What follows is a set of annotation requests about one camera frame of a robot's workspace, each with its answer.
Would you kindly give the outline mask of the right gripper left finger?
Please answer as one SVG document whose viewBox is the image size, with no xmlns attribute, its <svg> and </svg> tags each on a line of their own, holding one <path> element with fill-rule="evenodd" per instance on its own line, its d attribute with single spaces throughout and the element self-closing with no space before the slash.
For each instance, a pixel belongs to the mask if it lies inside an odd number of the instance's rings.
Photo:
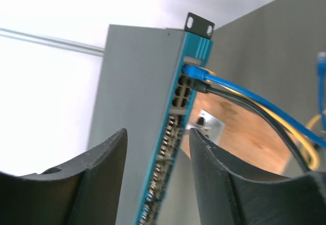
<svg viewBox="0 0 326 225">
<path fill-rule="evenodd" d="M 122 128 L 41 174 L 1 173 L 1 224 L 115 224 L 126 152 Z"/>
</svg>

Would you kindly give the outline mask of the dark grey network switch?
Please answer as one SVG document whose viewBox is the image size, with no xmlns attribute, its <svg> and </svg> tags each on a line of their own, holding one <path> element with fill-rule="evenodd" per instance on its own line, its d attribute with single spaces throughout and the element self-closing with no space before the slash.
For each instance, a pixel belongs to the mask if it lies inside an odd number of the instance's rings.
<svg viewBox="0 0 326 225">
<path fill-rule="evenodd" d="M 156 224 L 196 95 L 183 67 L 206 66 L 213 30 L 194 13 L 182 30 L 108 28 L 88 145 L 127 130 L 117 224 Z"/>
</svg>

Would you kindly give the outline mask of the aluminium rail frame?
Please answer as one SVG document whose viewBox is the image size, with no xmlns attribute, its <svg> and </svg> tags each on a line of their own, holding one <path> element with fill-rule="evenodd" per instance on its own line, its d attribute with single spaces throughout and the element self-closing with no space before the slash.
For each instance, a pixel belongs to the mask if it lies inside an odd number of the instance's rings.
<svg viewBox="0 0 326 225">
<path fill-rule="evenodd" d="M 68 51 L 94 55 L 97 57 L 104 56 L 104 48 L 97 47 L 94 45 L 83 44 L 75 41 L 59 39 L 59 38 L 49 37 L 44 35 L 29 34 L 20 31 L 5 29 L 2 27 L 1 27 L 1 37 L 30 42 L 34 44 L 45 45 L 45 46 L 59 48 Z"/>
</svg>

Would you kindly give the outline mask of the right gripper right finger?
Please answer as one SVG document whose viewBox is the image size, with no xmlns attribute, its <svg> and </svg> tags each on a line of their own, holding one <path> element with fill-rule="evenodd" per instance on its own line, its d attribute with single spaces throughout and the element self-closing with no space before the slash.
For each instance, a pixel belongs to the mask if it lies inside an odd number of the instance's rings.
<svg viewBox="0 0 326 225">
<path fill-rule="evenodd" d="M 325 173 L 284 177 L 255 167 L 199 130 L 189 147 L 201 224 L 325 224 Z"/>
</svg>

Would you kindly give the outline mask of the wooden support block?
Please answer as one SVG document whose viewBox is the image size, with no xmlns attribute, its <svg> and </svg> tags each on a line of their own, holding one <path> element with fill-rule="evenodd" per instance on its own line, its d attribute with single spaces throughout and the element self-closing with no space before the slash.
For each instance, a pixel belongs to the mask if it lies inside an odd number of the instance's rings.
<svg viewBox="0 0 326 225">
<path fill-rule="evenodd" d="M 221 148 L 275 174 L 287 177 L 302 174 L 281 138 L 256 114 L 220 96 L 198 93 L 189 120 L 196 121 L 202 109 L 225 124 L 218 142 Z"/>
</svg>

